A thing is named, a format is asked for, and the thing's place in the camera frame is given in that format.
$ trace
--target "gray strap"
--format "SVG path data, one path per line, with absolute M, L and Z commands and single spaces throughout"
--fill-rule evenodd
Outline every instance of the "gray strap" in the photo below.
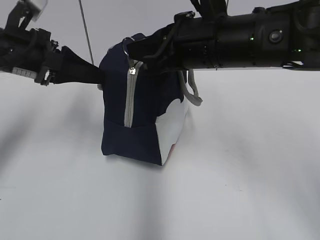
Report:
M 201 97 L 199 97 L 199 92 L 198 92 L 198 88 L 195 81 L 194 70 L 189 69 L 188 71 L 188 84 L 192 88 L 193 94 L 191 94 L 187 89 L 185 76 L 182 71 L 179 71 L 179 80 L 180 80 L 181 90 L 184 96 L 186 97 L 186 99 L 188 99 L 190 103 L 192 103 L 197 107 L 201 106 L 203 100 L 201 99 Z

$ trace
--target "gray zipper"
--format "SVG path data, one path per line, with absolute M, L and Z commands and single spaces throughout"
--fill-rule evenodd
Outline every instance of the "gray zipper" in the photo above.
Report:
M 144 63 L 142 61 L 138 61 L 134 67 L 135 73 L 132 74 L 132 70 L 130 68 L 127 73 L 126 100 L 124 111 L 124 126 L 126 128 L 131 128 L 134 120 L 136 84 L 139 70 L 143 64 Z

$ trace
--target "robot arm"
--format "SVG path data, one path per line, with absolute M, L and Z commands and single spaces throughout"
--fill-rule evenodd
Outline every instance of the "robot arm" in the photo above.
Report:
M 51 40 L 44 29 L 26 30 L 36 21 L 47 0 L 19 0 L 0 28 L 0 70 L 34 79 L 38 84 L 69 82 L 101 84 L 104 73 L 84 61 L 67 46 Z
M 225 0 L 191 0 L 201 17 L 184 12 L 153 35 L 128 44 L 150 70 L 267 68 L 320 70 L 320 1 L 300 0 L 229 16 Z

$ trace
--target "cable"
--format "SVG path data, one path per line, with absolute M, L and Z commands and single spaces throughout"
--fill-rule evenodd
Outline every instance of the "cable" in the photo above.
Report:
M 199 0 L 190 0 L 192 5 L 194 6 L 195 10 L 198 12 L 198 13 L 201 13 L 201 6 L 200 6 L 200 3 L 199 3 Z
M 166 36 L 165 40 L 163 41 L 163 43 L 161 44 L 161 46 L 159 47 L 159 49 L 156 51 L 156 53 L 154 55 L 148 55 L 145 56 L 144 59 L 156 59 L 158 58 L 161 54 L 163 54 L 164 50 L 166 49 L 166 47 L 169 45 L 171 39 L 174 37 L 175 33 L 177 32 L 177 30 L 179 29 L 181 23 L 182 23 L 182 19 L 179 19 L 173 26 L 173 28 L 171 29 L 171 31 L 169 32 L 169 34 Z
M 92 50 L 91 50 L 91 44 L 90 44 L 90 40 L 89 40 L 89 34 L 88 34 L 88 29 L 87 29 L 87 24 L 86 24 L 84 9 L 83 9 L 83 7 L 82 7 L 82 2 L 81 2 L 81 0 L 79 0 L 79 5 L 80 5 L 80 10 L 81 10 L 81 15 L 82 15 L 82 21 L 83 21 L 83 26 L 84 26 L 86 41 L 87 41 L 88 47 L 89 47 L 91 62 L 92 62 L 92 65 L 95 65 L 95 64 L 94 64 L 94 57 L 93 57 L 93 55 L 92 55 Z

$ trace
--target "bag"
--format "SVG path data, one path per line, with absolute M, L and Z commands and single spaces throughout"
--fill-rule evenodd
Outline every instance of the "bag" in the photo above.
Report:
M 189 99 L 200 105 L 193 71 L 187 91 L 187 72 L 153 74 L 143 62 L 129 59 L 125 50 L 128 39 L 144 38 L 142 33 L 125 38 L 111 47 L 99 68 L 102 81 L 104 132 L 102 153 L 118 155 L 163 166 L 181 134 Z

